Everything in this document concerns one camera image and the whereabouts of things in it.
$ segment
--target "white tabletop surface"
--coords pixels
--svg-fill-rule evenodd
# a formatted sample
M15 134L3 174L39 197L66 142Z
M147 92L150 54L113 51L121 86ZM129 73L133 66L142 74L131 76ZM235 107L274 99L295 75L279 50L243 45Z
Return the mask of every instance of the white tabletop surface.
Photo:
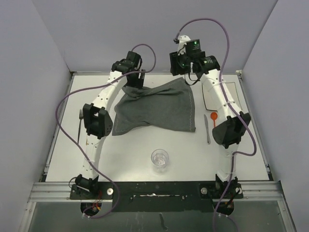
M144 86L156 87L179 76L151 75L145 76ZM99 86L104 84L108 75L77 75L74 76L71 91ZM244 96L236 75L225 75L228 83L235 83L239 102L243 112L248 112ZM178 132L157 128L154 126L135 128L121 136L109 135L103 145L99 170L113 181L211 181L215 179L218 167L219 149L211 137L207 144L207 134L204 114L209 119L210 135L213 123L210 111L204 107L201 94L201 84L192 86L196 106L196 132ZM85 103L90 103L100 92L100 89L83 91L69 97L62 126L77 139L79 125L79 110ZM119 102L124 92L121 90L113 103L110 116L114 121L114 106ZM249 128L254 132L252 123ZM85 144L86 133L82 128L80 141ZM164 149L169 154L170 163L167 170L159 174L153 169L151 153L156 149ZM251 153L252 141L246 132L242 137L239 150ZM52 154L52 159L46 181L69 181L80 173L83 155L61 131L59 132ZM254 157L238 155L236 159L236 174L239 180L269 180L261 151L258 147Z

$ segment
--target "black metal base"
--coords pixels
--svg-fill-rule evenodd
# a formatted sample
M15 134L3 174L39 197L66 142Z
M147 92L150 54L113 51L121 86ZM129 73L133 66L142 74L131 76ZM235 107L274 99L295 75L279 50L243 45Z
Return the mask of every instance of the black metal base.
M120 201L113 212L181 212L198 210L200 212L213 212L213 199L219 199L227 185L218 177L217 181L181 181L181 182L116 182L120 189ZM113 195L107 194L107 189L113 189ZM241 188L237 179L231 182L224 199L243 198L243 194L236 193L236 188ZM70 199L111 200L115 204L118 192L110 182L98 182L98 192L90 193L72 186Z

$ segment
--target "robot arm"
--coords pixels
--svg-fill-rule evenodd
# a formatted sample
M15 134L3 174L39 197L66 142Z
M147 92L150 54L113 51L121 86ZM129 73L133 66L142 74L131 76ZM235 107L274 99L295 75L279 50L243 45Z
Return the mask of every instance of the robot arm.
M201 51L199 40L191 40L186 35L180 36L178 40L178 51L169 55L170 71L173 75L188 74L193 71L197 76L197 81L200 81L212 96L219 115L217 126L212 130L212 135L215 142L221 145L217 177L221 182L225 182L230 176L232 161L236 161L236 159L232 159L232 153L237 150L241 137L246 130L242 122L227 105L220 86L220 65L216 58L214 56L207 57L205 52ZM248 125L251 120L249 113L244 114L235 104L223 79L222 85L229 100L228 103L233 106Z
M126 59L113 64L107 83L111 83L118 77L131 71L138 71L141 65L141 57L135 52L129 51ZM125 78L111 83L102 89L91 104L83 107L84 125L87 132L86 154L92 164L98 168L102 146L112 131L113 122L109 115L109 110L119 91L124 86L142 88L144 73L130 74ZM77 188L96 194L98 173L93 170L88 160L85 158L80 174L75 179Z

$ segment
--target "metal frame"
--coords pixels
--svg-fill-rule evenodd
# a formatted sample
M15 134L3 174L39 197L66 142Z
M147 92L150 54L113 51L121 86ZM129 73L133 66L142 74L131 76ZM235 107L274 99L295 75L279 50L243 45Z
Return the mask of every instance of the metal frame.
M168 74L168 72L161 72L161 73L151 73L151 74ZM72 78L70 80L70 83L68 85L68 90L67 93L70 92L72 83L74 80L75 75L105 75L108 73L102 73L102 72L75 72L72 75ZM245 88L242 83L241 75L238 74L239 78L239 83L241 86L241 89L244 94L244 98L248 107L248 111L252 115L252 111L250 108L250 105L248 103L248 98L246 95ZM60 111L59 119L60 122L62 121L65 107L67 104L67 100L63 103L62 109ZM268 166L268 161L265 156L264 148L261 142L260 134L256 126L256 122L254 120L254 117L252 116L252 123L253 123L253 128L256 131L256 137L258 140L258 144L261 149L261 153L265 162L265 165L267 167L267 171L270 173L270 169ZM48 167L52 158L52 154L54 151L54 147L56 144L57 136L59 133L59 127L56 128L55 134L53 141L51 143L50 151L48 154L47 162L46 162L46 167L45 167L45 172L48 172ZM235 199L234 201L277 201L278 206L281 212L282 220L283 223L286 227L286 230L288 232L295 232L295 226L293 224L292 217L289 213L286 201L284 199L283 195L283 190L281 187L280 182L275 182L275 181L242 181L240 182L242 185L242 191L244 198L243 199ZM27 204L26 211L24 213L24 216L22 218L22 222L19 228L20 232L27 232L33 212L36 206L36 202L92 202L92 200L70 200L70 187L68 182L38 182L33 184L32 191L30 193L29 201Z

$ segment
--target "orange spoon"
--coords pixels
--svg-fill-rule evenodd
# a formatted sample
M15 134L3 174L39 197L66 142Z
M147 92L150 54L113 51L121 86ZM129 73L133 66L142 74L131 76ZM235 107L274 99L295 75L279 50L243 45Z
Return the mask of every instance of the orange spoon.
M213 120L213 127L216 127L216 119L218 118L218 114L216 112L211 113L211 119Z

